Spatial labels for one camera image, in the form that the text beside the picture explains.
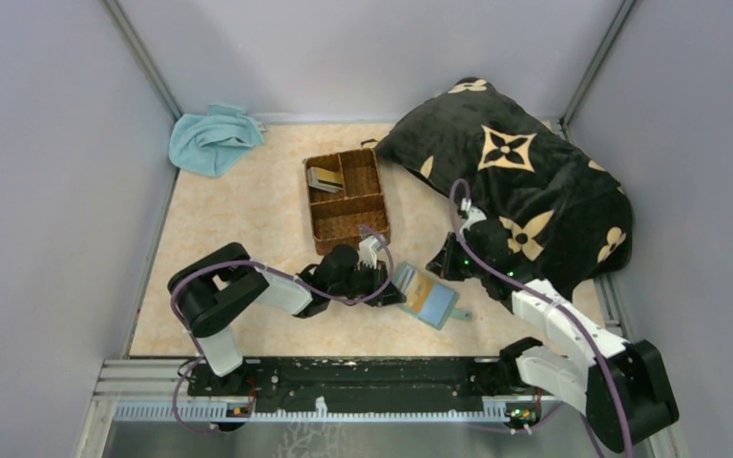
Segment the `table surface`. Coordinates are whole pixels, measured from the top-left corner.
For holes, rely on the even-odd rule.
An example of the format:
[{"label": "table surface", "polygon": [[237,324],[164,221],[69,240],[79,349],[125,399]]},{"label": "table surface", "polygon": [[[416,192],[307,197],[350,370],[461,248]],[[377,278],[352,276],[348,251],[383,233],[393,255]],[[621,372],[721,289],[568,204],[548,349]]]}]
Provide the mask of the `table surface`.
[{"label": "table surface", "polygon": [[[381,138],[391,124],[276,125],[220,178],[182,172],[161,234],[139,312],[130,354],[189,355],[196,349],[170,310],[167,281],[178,270],[239,241],[255,260],[285,272],[318,262],[307,207],[302,159],[357,149]],[[380,161],[396,262],[425,268],[450,230],[448,199],[400,166]],[[436,330],[398,307],[345,306],[333,302],[301,320],[254,303],[233,323],[247,356],[486,356],[527,336],[543,339],[530,324],[491,300],[477,280],[446,281],[459,292],[457,308],[473,319],[448,320]],[[602,324],[591,281],[575,291],[576,307]]]}]

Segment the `light blue towel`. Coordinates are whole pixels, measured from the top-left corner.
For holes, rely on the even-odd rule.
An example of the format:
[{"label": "light blue towel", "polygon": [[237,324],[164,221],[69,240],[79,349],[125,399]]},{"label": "light blue towel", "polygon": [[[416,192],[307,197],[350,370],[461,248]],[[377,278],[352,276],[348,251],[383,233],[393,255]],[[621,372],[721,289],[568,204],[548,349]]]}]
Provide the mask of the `light blue towel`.
[{"label": "light blue towel", "polygon": [[261,123],[245,110],[210,105],[206,115],[185,114],[170,135],[170,161],[207,177],[220,177],[248,150],[262,145]]}]

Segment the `white wall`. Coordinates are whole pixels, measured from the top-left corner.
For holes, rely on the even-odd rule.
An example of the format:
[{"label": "white wall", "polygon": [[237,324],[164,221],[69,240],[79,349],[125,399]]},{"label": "white wall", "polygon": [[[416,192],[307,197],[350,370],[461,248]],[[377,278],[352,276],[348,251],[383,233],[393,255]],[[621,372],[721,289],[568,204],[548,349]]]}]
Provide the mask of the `white wall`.
[{"label": "white wall", "polygon": [[615,0],[121,0],[184,111],[396,120],[479,75],[558,116]]},{"label": "white wall", "polygon": [[733,457],[733,2],[643,2],[571,134],[634,203],[617,280],[692,456]]},{"label": "white wall", "polygon": [[96,0],[0,1],[0,458],[73,453],[135,313],[171,126]]}]

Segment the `metal frame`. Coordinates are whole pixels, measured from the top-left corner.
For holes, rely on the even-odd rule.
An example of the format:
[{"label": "metal frame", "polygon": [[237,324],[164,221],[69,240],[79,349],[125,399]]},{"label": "metal frame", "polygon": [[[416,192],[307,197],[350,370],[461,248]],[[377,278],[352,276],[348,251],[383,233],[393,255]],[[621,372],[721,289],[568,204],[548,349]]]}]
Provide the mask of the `metal frame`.
[{"label": "metal frame", "polygon": [[[182,115],[182,110],[175,97],[167,86],[164,77],[159,72],[154,59],[147,51],[141,38],[136,33],[132,23],[125,14],[118,0],[100,0],[111,19],[114,21],[120,35],[125,41],[128,50],[133,55],[139,68],[144,72],[157,94],[164,109],[177,120]],[[611,26],[606,32],[602,42],[597,49],[588,69],[583,75],[572,99],[566,109],[566,113],[555,122],[551,120],[554,127],[559,129],[564,136],[568,137],[572,122],[587,97],[595,79],[609,56],[612,48],[617,42],[627,20],[640,4],[640,0],[623,0]],[[158,237],[152,246],[150,263],[152,266],[153,257],[157,250],[158,240],[163,228],[163,219],[158,231]],[[144,294],[143,282],[139,293],[138,305],[141,305]],[[600,304],[603,306],[603,315],[606,320],[606,327],[613,332],[628,338],[633,336],[632,329],[628,323],[627,315],[622,307],[618,295],[616,281],[612,276],[603,276],[595,280],[597,294]],[[128,336],[127,349],[133,337],[133,331]],[[110,425],[115,418],[118,409],[126,406],[126,403],[165,403],[171,402],[175,384],[177,382],[177,368],[184,363],[183,359],[134,359],[106,361],[100,372],[99,380],[94,389],[94,396],[90,405],[86,424],[77,448],[77,457],[98,458],[101,457],[108,441]],[[179,391],[180,402],[189,406],[195,402],[222,402],[228,405],[245,405],[247,399],[244,397],[223,397],[223,398],[192,398],[187,395],[187,386],[184,385]],[[507,396],[496,397],[491,403],[515,403],[530,400],[529,396]],[[544,401],[554,401],[552,397],[544,397]],[[670,427],[650,439],[650,449],[656,457],[686,457],[689,453],[681,438],[678,424]]]}]

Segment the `beige tabletop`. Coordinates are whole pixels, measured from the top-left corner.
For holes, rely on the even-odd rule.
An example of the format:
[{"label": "beige tabletop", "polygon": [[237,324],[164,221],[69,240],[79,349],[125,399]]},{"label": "beige tabletop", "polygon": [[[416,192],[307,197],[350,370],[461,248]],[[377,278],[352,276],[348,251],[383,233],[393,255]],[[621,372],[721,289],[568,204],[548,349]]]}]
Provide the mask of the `beige tabletop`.
[{"label": "beige tabletop", "polygon": [[[181,173],[139,313],[131,355],[189,355],[196,349],[170,311],[167,281],[178,270],[238,241],[255,260],[296,273],[318,262],[310,228],[302,159],[357,149],[381,138],[391,124],[278,125],[220,178]],[[396,262],[419,268],[437,254],[450,230],[448,200],[400,166],[380,161]],[[477,280],[446,284],[470,322],[448,320],[442,330],[395,306],[372,308],[334,302],[307,320],[249,306],[233,323],[249,356],[485,356],[526,336],[531,325],[488,298]],[[602,323],[595,288],[584,282],[575,304]]]}]

